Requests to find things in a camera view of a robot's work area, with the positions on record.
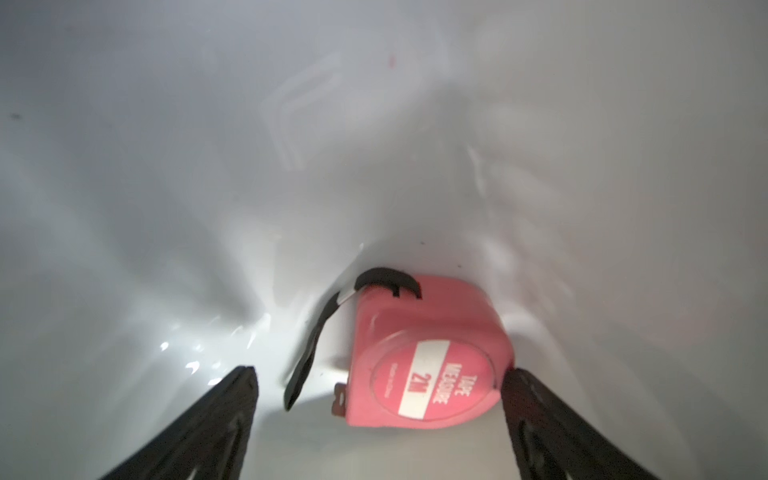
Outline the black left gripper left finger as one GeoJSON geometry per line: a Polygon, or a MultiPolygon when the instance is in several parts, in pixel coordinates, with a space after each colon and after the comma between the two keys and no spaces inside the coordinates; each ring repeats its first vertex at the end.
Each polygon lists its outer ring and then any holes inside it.
{"type": "Polygon", "coordinates": [[[234,368],[106,479],[238,479],[259,387],[251,366],[234,368]]]}

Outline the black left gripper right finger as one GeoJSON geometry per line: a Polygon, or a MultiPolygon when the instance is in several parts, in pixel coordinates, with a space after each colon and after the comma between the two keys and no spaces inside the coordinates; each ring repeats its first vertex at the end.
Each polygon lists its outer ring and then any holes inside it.
{"type": "Polygon", "coordinates": [[[510,368],[501,401],[522,479],[653,479],[527,370],[510,368]]]}

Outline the pink tape measure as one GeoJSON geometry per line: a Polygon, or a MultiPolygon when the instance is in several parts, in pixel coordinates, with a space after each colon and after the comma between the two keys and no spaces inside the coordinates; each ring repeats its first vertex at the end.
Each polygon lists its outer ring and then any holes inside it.
{"type": "Polygon", "coordinates": [[[515,353],[488,296],[461,279],[377,267],[333,292],[311,322],[285,410],[298,402],[325,325],[350,299],[357,301],[350,370],[333,406],[348,425],[441,429],[500,401],[515,353]]]}

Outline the white plastic storage box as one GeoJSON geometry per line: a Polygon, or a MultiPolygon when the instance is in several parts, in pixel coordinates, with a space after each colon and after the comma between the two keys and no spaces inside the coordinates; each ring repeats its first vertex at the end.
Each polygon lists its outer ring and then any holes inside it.
{"type": "Polygon", "coordinates": [[[662,479],[767,475],[763,1],[5,1],[1,475],[97,479],[251,365],[246,479],[514,479],[331,414],[387,266],[662,479]]]}

